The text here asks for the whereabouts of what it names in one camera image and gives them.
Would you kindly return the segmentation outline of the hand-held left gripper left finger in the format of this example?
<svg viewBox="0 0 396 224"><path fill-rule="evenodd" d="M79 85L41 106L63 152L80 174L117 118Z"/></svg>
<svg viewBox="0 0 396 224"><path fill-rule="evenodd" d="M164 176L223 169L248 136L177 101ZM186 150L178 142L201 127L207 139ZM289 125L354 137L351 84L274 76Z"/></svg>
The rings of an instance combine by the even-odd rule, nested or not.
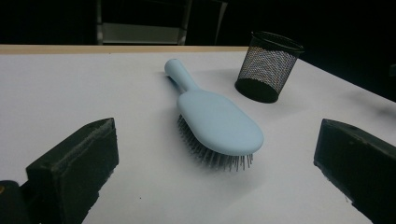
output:
<svg viewBox="0 0 396 224"><path fill-rule="evenodd" d="M26 168L39 224L81 224L119 164L115 120L91 122Z"/></svg>

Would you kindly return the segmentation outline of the white table cover sheet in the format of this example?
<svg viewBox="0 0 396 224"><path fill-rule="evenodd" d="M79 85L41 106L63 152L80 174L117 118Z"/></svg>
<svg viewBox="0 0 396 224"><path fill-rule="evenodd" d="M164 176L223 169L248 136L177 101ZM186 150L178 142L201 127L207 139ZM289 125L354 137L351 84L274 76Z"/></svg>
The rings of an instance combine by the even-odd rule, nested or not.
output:
<svg viewBox="0 0 396 224"><path fill-rule="evenodd" d="M234 86L243 52L182 52L203 89L224 95L262 129L252 165L201 166L177 128L165 53L0 55L0 179L25 169L95 120L116 122L120 162L84 224L371 224L315 166L324 119L396 146L396 103L297 62L273 104Z"/></svg>

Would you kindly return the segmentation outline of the light blue hairbrush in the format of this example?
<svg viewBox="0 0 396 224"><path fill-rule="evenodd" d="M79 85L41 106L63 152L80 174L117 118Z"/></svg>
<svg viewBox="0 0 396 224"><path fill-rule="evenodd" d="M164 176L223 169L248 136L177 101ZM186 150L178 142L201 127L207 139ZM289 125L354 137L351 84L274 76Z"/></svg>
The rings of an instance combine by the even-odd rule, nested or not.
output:
<svg viewBox="0 0 396 224"><path fill-rule="evenodd" d="M177 125L191 154L215 169L250 167L263 144L254 120L224 96L199 88L180 60L167 61L164 71L182 89Z"/></svg>

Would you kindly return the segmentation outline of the grey metal stand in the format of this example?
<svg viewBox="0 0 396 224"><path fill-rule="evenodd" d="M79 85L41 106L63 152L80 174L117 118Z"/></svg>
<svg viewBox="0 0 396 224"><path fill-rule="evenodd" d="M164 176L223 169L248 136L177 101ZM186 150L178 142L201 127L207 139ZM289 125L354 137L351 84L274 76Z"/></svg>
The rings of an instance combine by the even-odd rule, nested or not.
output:
<svg viewBox="0 0 396 224"><path fill-rule="evenodd" d="M228 0L96 0L100 45L214 46Z"/></svg>

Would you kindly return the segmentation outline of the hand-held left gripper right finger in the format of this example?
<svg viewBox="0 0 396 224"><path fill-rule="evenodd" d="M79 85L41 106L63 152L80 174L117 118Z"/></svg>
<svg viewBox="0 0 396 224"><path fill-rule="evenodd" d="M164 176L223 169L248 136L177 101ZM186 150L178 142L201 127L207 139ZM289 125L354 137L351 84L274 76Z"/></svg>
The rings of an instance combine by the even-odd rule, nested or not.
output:
<svg viewBox="0 0 396 224"><path fill-rule="evenodd" d="M396 147L355 126L321 122L314 164L374 224L396 224Z"/></svg>

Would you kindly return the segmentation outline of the black mesh pen holder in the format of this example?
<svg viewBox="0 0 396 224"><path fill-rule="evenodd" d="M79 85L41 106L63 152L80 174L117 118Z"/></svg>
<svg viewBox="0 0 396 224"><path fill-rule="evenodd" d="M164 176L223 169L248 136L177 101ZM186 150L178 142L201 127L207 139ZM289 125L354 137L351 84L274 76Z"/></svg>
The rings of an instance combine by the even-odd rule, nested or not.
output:
<svg viewBox="0 0 396 224"><path fill-rule="evenodd" d="M304 47L283 35L251 33L251 40L235 88L260 103L275 103Z"/></svg>

